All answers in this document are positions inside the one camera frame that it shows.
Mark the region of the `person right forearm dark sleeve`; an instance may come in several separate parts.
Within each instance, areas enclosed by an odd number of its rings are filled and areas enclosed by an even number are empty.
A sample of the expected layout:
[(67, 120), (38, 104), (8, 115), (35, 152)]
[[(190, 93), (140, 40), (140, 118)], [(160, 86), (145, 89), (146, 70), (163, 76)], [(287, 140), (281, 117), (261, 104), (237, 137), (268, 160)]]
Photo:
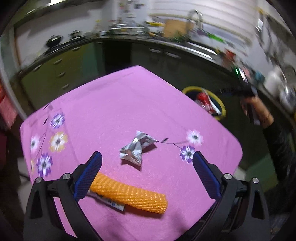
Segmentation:
[(278, 182), (283, 187), (295, 185), (295, 153), (283, 128), (275, 121), (263, 129)]

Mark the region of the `person right hand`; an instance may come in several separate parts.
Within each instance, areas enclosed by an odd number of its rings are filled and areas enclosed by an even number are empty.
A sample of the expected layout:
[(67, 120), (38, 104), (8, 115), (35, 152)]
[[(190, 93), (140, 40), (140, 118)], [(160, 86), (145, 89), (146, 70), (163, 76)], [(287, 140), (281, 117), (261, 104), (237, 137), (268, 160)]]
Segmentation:
[(247, 104), (250, 104), (253, 107), (257, 119), (259, 120), (263, 128), (267, 128), (274, 122), (274, 118), (271, 115), (270, 111), (267, 109), (267, 107), (258, 96), (247, 97), (241, 100), (241, 107), (245, 115), (248, 115), (248, 111), (246, 108)]

